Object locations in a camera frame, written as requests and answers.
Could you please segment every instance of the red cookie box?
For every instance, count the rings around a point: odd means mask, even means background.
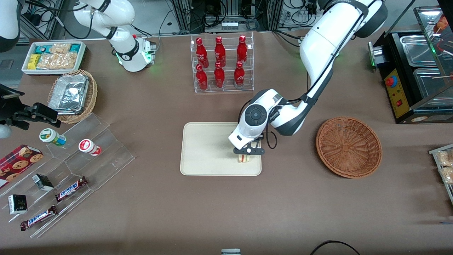
[[[0,189],[43,157],[40,150],[22,144],[0,159]]]

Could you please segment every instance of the red bottle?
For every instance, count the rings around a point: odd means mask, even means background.
[[[243,64],[247,62],[247,45],[246,36],[239,36],[239,45],[237,46],[237,61],[242,61]]]
[[[242,68],[242,61],[236,63],[236,70],[234,70],[234,85],[236,88],[244,86],[244,69]]]
[[[203,71],[203,66],[200,64],[197,64],[197,82],[198,86],[200,87],[201,90],[207,90],[207,75]]]
[[[197,59],[198,59],[198,63],[203,65],[204,68],[208,68],[209,67],[209,60],[207,59],[207,51],[206,51],[206,48],[203,45],[203,40],[201,40],[201,38],[198,37],[195,40],[195,42],[197,43]]]
[[[219,61],[222,67],[227,65],[227,54],[225,52],[225,46],[222,43],[222,37],[216,37],[216,48],[214,50],[216,54],[216,62]]]
[[[223,88],[223,83],[225,82],[225,71],[222,69],[221,62],[216,62],[216,69],[214,70],[214,76],[216,77],[216,86],[217,88]]]

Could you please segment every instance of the brown wicker basket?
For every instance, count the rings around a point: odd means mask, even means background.
[[[351,117],[327,120],[316,136],[316,149],[330,170],[352,179],[372,174],[382,160],[377,135],[365,123]]]
[[[93,76],[85,71],[85,70],[77,70],[73,71],[67,74],[63,74],[63,76],[67,75],[77,75],[77,74],[83,74],[86,75],[90,79],[90,84],[88,85],[88,97],[85,100],[85,110],[79,115],[59,115],[58,119],[61,120],[61,122],[67,123],[67,124],[75,124],[77,122],[80,122],[84,120],[88,115],[91,114],[91,112],[94,109],[94,105],[96,104],[96,97],[97,97],[97,84],[96,81],[94,80]],[[55,88],[55,84],[57,81],[53,83],[52,88],[50,89],[49,96],[47,97],[47,103],[50,102],[50,98],[52,97],[53,94],[53,89]]]

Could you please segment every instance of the red button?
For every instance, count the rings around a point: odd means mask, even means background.
[[[395,80],[392,77],[390,77],[386,80],[386,85],[389,87],[391,87],[394,83],[395,83]]]

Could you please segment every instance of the table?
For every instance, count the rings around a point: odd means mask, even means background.
[[[255,33],[255,92],[275,88],[291,99],[305,89],[299,51],[272,33]],[[8,254],[309,254],[324,240],[341,240],[362,254],[451,254],[453,206],[429,150],[452,143],[452,124],[396,125],[386,89],[369,68],[368,39],[351,41],[302,129],[279,136],[257,177],[189,177],[179,171],[188,122],[233,122],[252,97],[195,94],[189,36],[162,38],[156,64],[128,73],[106,40],[86,41],[83,68],[99,86],[94,112],[137,158],[41,238],[29,239],[0,212],[1,253]],[[24,103],[46,102],[55,77],[24,75]],[[331,173],[315,136],[336,116],[358,118],[381,140],[383,160],[359,180]],[[19,144],[43,147],[47,127],[14,129],[0,155]],[[70,125],[62,125],[59,131]],[[336,244],[319,254],[352,254]]]

